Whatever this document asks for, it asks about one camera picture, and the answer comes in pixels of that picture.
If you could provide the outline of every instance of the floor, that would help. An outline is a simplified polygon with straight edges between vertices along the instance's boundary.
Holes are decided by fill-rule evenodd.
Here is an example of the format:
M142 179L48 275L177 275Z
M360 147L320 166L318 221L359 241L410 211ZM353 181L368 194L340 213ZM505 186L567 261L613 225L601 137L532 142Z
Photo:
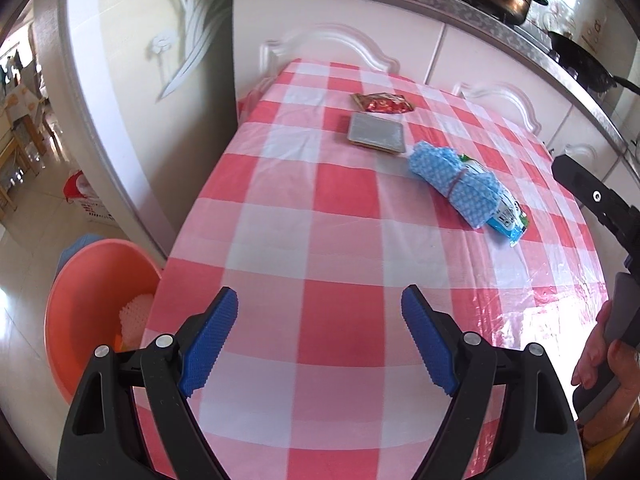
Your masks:
M64 148L64 133L50 139L38 162L9 195L0 239L0 408L40 468L55 478L68 405L51 376L44 348L44 314L60 252L86 233L126 238L112 226L88 222L69 204L63 184L76 165Z

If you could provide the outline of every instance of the blue cloth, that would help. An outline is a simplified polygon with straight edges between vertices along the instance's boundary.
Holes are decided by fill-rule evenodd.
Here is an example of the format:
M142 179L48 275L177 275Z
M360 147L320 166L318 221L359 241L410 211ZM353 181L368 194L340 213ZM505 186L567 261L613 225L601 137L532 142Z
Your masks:
M64 251L60 253L60 259L58 260L58 268L56 269L56 278L58 277L60 270L62 267L66 265L66 263L71 259L71 257L76 254L80 249L84 249L87 245L90 245L99 240L104 240L103 236L94 235L94 234L86 234L82 235L75 242L73 242L69 247L67 247Z
M409 156L409 169L443 196L450 191L450 204L473 229L478 229L498 211L502 184L490 171L476 173L469 170L451 189L451 184L465 167L453 148L436 148L424 140L414 146L414 152Z

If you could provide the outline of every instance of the black frying pan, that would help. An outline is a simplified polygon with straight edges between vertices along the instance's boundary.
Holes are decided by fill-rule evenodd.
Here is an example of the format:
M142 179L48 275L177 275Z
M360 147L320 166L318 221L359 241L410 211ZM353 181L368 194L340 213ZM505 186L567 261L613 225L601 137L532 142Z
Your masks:
M640 95L640 88L631 81L617 75L611 75L597 59L584 50L575 41L557 32L550 32L551 48L560 55L560 66L573 68L578 73L578 83L599 94L614 88L618 84Z

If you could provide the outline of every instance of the white sponge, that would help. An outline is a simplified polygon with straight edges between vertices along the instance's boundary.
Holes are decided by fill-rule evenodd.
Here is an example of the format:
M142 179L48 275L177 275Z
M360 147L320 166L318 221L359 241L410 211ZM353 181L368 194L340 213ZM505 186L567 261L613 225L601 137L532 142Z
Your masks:
M154 302L153 294L140 294L129 301L120 311L122 326L122 351L137 350L142 342L146 320Z

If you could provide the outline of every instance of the silver screw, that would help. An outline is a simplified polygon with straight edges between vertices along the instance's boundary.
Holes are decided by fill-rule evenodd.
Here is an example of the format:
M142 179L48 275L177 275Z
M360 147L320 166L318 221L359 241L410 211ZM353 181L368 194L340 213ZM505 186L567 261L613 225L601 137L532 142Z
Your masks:
M98 348L94 350L94 355L96 357L104 357L109 353L109 347L107 345L100 345Z
M168 334L162 334L161 336L158 336L158 338L156 339L156 346L158 348L167 348L168 346L171 346L171 343L174 342L174 338L171 337Z
M531 343L529 345L529 352L533 355L541 356L544 355L545 349L542 348L542 345L539 345L538 343Z
M465 340L466 344L471 346L478 346L482 341L480 335L476 334L475 332L467 332L463 339Z

